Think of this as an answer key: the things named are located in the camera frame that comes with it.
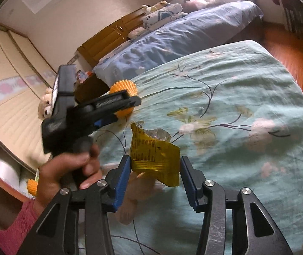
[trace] yellow snack wrapper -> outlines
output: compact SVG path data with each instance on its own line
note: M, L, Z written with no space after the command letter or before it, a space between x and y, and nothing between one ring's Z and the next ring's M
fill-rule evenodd
M163 140L152 138L136 123L130 125L132 140L130 146L131 169L136 173L148 173L168 187L179 186L180 148L170 143L169 133L162 129Z

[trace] wooden floor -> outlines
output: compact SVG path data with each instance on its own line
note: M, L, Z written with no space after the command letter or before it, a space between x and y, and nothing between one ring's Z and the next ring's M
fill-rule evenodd
M263 46L289 70L303 91L303 39L284 26L266 23Z

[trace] fingernail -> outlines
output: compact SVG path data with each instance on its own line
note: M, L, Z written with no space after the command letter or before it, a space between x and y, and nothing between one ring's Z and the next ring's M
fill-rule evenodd
M86 189L86 188L88 188L90 185L89 185L89 183L85 183L85 184L81 184L80 186L79 186L79 188L80 189Z
M78 156L79 161L82 161L82 162L88 161L89 158L90 158L90 154L89 154L88 152L81 153L81 154Z

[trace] blue trigger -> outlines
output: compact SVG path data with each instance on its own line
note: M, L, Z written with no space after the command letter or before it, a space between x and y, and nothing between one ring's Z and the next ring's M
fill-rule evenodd
M180 160L180 174L183 181L184 190L186 191L189 205L196 211L199 203L196 197L196 188L190 172L186 166L184 158Z
M118 208L122 205L124 194L127 189L130 173L131 173L131 158L130 156L126 156L126 162L124 168L122 170L119 181L115 188L115 200L113 203L113 207L115 211L117 211Z
M102 120L98 120L96 123L94 123L94 127L101 128L102 127Z

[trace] orange spiky ball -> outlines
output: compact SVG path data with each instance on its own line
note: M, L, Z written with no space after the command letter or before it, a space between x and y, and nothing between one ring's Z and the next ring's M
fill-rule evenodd
M29 179L26 186L28 193L35 197L37 195L37 186L38 182L36 180Z
M109 90L109 94L118 92L118 91L122 91L122 90L126 90L129 94L129 96L137 96L137 87L136 84L132 81L129 80L123 80L123 81L118 81L116 82L112 87L110 87ZM118 118L123 118L127 115L129 115L130 113L132 113L132 111L134 110L133 107L131 108L127 108L124 110L120 110L118 112L116 112L116 116Z

